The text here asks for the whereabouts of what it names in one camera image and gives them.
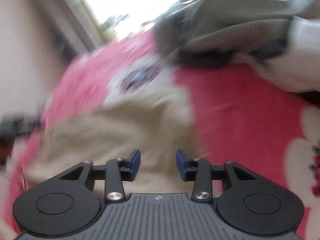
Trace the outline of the left hand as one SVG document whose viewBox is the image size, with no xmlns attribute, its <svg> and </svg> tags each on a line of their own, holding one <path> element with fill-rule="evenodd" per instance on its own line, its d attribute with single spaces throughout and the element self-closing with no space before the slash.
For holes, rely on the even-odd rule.
<svg viewBox="0 0 320 240">
<path fill-rule="evenodd" d="M 14 148 L 13 140 L 2 140 L 0 141 L 0 161 L 1 166 L 6 165 L 7 159 L 11 156 Z"/>
</svg>

